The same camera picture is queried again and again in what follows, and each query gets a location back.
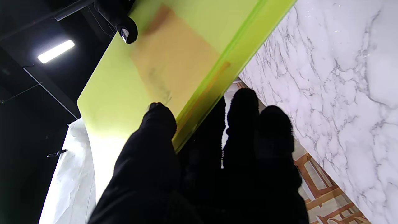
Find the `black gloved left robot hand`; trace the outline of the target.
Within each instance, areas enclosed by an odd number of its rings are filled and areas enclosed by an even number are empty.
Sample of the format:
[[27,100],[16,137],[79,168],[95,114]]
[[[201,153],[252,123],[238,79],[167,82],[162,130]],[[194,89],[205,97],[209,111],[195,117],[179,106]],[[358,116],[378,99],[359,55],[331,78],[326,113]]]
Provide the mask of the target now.
[[177,123],[152,103],[125,143],[89,224],[308,224],[290,118],[256,93],[222,97],[176,153]]

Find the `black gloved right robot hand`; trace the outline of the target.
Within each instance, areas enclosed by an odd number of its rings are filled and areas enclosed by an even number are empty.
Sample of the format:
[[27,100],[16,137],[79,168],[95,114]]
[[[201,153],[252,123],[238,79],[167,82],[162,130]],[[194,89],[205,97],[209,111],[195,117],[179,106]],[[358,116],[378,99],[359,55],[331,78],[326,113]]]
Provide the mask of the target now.
[[129,17],[134,0],[95,0],[95,9],[115,28],[127,44],[137,40],[138,27]]

